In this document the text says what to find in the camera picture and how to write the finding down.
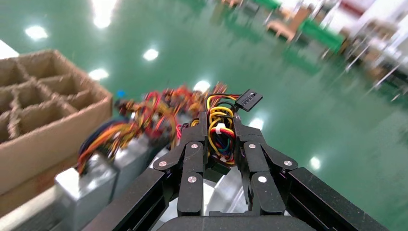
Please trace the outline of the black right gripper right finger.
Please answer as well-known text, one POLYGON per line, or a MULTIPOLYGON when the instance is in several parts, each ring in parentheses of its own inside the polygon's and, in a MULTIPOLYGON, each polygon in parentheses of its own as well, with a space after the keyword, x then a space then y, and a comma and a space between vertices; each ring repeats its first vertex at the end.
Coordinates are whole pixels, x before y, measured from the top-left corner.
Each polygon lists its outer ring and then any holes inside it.
POLYGON ((383 231, 385 227, 320 178, 270 147, 261 131, 233 118, 235 162, 254 229, 383 231))

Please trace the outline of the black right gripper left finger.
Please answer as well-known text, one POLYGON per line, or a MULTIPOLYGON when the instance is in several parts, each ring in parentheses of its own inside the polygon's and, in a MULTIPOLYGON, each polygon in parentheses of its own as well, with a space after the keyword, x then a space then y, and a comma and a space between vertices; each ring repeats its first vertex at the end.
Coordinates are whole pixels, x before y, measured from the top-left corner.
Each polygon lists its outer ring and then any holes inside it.
POLYGON ((146 168, 84 230, 150 231, 179 195, 189 196, 182 214, 202 215, 207 132, 207 113, 201 112, 198 125, 183 130, 179 145, 146 168))

